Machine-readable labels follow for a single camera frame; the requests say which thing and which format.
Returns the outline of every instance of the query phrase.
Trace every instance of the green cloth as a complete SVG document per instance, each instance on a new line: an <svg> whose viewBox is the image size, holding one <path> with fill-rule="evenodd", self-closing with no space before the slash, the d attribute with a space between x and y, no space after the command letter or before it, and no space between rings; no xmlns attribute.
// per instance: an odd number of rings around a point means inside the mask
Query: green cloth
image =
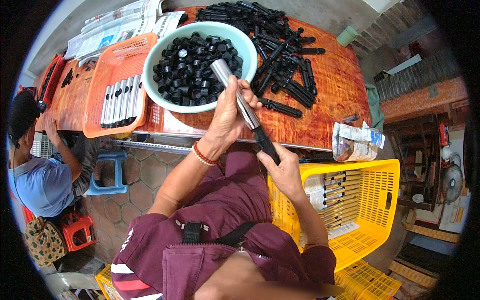
<svg viewBox="0 0 480 300"><path fill-rule="evenodd" d="M383 131L385 115L380 110L380 97L377 88L373 84L365 83L367 88L368 105L370 107L370 117L372 119L372 128Z"/></svg>

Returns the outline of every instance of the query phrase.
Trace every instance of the maroon shirt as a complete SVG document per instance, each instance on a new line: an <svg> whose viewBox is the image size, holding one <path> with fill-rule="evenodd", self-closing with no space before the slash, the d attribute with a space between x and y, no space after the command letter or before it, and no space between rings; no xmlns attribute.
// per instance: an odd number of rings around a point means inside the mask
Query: maroon shirt
<svg viewBox="0 0 480 300"><path fill-rule="evenodd" d="M207 176L192 199L190 206L170 218L148 214L130 223L128 238L111 268L113 285L124 299L187 299L238 251L218 244L181 244L187 222L202 223L200 240L205 242L244 222L258 222L244 235L242 245L265 280L335 284L336 258L329 248L317 246L300 254L291 236L271 224L266 185L259 172Z"/></svg>

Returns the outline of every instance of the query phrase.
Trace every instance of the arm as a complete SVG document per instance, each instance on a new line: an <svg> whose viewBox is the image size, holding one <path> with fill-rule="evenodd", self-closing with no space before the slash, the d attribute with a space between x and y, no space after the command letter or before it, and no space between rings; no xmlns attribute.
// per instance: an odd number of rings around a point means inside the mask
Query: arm
<svg viewBox="0 0 480 300"><path fill-rule="evenodd" d="M237 95L240 89L252 108L260 108L261 103L250 90L246 80L228 79L228 87L218 97L214 117L205 136L198 142L198 151L210 160L216 161L240 136L244 120L237 116ZM170 217L185 203L185 198L200 183L210 167L202 163L193 152L167 176L158 190L148 214L163 214Z"/></svg>
<svg viewBox="0 0 480 300"><path fill-rule="evenodd" d="M60 152L63 162L70 167L70 171L72 172L72 182L74 182L80 176L80 173L82 172L82 166L67 145L65 145L65 143L60 139L60 136L57 132L57 122L55 119L48 119L45 131L47 132L47 136L52 144Z"/></svg>
<svg viewBox="0 0 480 300"><path fill-rule="evenodd" d="M258 159L265 165L278 189L290 199L305 237L305 249L314 246L328 247L328 235L324 222L310 204L303 190L298 156L279 143L273 143L281 163L276 165L264 152L257 153Z"/></svg>

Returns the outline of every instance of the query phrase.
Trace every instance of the light blue bowl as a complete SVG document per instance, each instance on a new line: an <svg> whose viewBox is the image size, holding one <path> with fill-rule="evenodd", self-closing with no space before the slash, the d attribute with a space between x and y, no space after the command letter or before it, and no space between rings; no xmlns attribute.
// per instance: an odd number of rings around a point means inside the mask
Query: light blue bowl
<svg viewBox="0 0 480 300"><path fill-rule="evenodd" d="M239 29L219 22L196 22L177 28L175 31L157 41L147 56L143 70L143 85L149 97L161 107L171 111L196 113L212 110L216 107L216 101L214 103L191 107L173 104L162 98L157 90L157 84L153 80L153 66L158 64L159 60L164 59L162 57L162 50L166 49L167 45L171 44L176 37L186 36L190 38L194 31L197 31L202 38L206 38L207 36L219 36L222 39L229 38L232 41L233 47L237 49L238 56L243 59L242 78L249 83L252 82L255 72L257 71L258 58L255 46L250 38Z"/></svg>

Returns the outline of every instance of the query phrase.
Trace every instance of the strap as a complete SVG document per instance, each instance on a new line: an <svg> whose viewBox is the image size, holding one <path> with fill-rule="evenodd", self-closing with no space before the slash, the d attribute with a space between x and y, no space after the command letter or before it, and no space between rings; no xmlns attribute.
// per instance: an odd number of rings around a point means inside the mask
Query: strap
<svg viewBox="0 0 480 300"><path fill-rule="evenodd" d="M200 242L201 222L187 222L183 229L182 244L195 244Z"/></svg>
<svg viewBox="0 0 480 300"><path fill-rule="evenodd" d="M240 238L242 238L245 233L247 233L253 226L255 226L255 224L255 222L245 222L232 230L230 233L216 239L214 243L227 245L230 247L236 247L237 244L240 242Z"/></svg>

